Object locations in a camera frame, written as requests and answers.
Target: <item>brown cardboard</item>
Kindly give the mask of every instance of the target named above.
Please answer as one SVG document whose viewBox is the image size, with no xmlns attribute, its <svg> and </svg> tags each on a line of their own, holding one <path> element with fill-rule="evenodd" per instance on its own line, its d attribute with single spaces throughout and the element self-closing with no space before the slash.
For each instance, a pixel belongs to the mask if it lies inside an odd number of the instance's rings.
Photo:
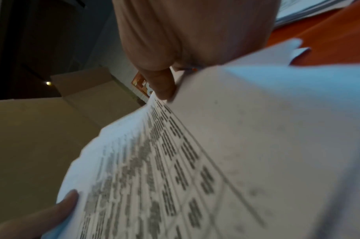
<svg viewBox="0 0 360 239">
<path fill-rule="evenodd" d="M 53 205 L 81 149 L 139 108 L 107 69 L 53 80 L 64 98 L 0 101 L 0 222 Z"/>
</svg>

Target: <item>cardboard box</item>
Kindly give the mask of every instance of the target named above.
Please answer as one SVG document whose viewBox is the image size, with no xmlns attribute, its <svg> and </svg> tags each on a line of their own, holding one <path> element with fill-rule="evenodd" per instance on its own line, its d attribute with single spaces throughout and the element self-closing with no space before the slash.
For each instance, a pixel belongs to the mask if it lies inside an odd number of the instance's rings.
<svg viewBox="0 0 360 239">
<path fill-rule="evenodd" d="M 140 107 L 107 68 L 52 82 L 62 97 L 0 101 L 0 222 L 53 205 L 81 149 Z"/>
</svg>

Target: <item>fingernail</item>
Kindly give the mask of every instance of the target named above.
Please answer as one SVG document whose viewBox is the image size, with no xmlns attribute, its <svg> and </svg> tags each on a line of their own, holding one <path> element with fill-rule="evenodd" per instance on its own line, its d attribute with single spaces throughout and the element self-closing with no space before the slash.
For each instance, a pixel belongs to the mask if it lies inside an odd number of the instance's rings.
<svg viewBox="0 0 360 239">
<path fill-rule="evenodd" d="M 68 198 L 72 193 L 76 193 L 76 192 L 77 192 L 76 189 L 73 189 L 73 190 L 69 191 L 69 192 L 65 195 L 65 198 L 64 198 L 64 199 Z"/>
</svg>

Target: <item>finger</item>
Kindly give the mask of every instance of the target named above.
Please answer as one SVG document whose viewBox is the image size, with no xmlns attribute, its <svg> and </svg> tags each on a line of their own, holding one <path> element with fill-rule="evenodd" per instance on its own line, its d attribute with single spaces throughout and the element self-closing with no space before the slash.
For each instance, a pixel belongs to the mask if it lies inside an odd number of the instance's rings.
<svg viewBox="0 0 360 239">
<path fill-rule="evenodd" d="M 176 91 L 175 80 L 169 68 L 159 71 L 139 69 L 156 96 L 161 100 L 169 100 Z"/>
<path fill-rule="evenodd" d="M 0 238 L 31 239 L 41 236 L 71 214 L 78 196 L 76 190 L 71 190 L 63 201 L 51 208 L 0 224 Z"/>
</svg>

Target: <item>skin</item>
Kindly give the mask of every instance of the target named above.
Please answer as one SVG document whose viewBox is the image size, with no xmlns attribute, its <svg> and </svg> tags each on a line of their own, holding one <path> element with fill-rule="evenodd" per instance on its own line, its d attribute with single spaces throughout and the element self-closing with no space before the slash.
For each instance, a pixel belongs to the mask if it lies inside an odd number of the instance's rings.
<svg viewBox="0 0 360 239">
<path fill-rule="evenodd" d="M 169 67 L 224 64 L 265 46 L 280 0 L 113 0 L 123 49 L 159 99 Z"/>
</svg>

